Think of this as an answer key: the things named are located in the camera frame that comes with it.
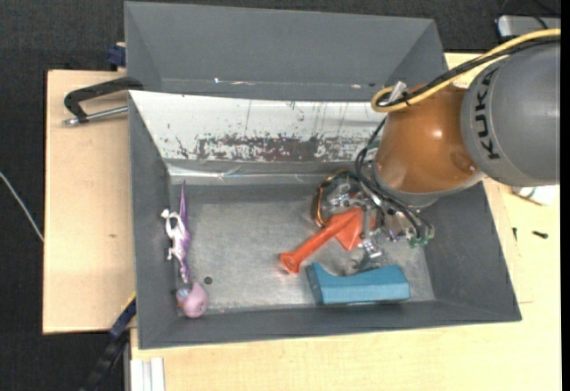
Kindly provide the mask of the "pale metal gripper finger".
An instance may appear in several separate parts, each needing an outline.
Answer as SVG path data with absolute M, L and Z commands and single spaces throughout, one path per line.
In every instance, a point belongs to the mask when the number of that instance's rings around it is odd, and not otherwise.
M 383 251 L 379 245 L 371 240 L 361 242 L 351 255 L 351 268 L 355 272 L 365 272 L 379 267 Z
M 350 183 L 341 183 L 327 195 L 330 208 L 351 208 L 357 204 L 358 191 Z

